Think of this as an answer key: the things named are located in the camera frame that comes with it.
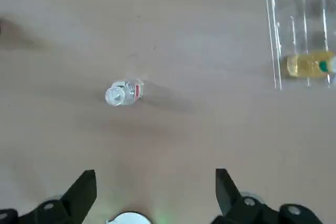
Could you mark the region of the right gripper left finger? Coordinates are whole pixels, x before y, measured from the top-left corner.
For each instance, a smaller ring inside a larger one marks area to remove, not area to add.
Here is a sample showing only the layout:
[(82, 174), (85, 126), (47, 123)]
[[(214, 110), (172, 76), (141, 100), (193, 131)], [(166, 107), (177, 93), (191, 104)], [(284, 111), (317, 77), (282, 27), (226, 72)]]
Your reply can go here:
[(24, 215), (15, 209), (1, 209), (1, 223), (83, 223), (96, 199), (96, 172), (86, 170), (60, 198), (47, 200)]

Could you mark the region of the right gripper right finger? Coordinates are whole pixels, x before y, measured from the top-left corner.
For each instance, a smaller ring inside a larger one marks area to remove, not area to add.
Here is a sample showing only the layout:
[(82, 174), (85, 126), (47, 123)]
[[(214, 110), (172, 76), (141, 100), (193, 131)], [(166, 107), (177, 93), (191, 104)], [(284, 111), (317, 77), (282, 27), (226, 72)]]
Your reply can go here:
[(221, 215), (212, 224), (322, 224), (309, 208), (299, 204), (284, 204), (273, 210), (253, 196), (243, 196), (228, 171), (217, 168), (216, 198)]

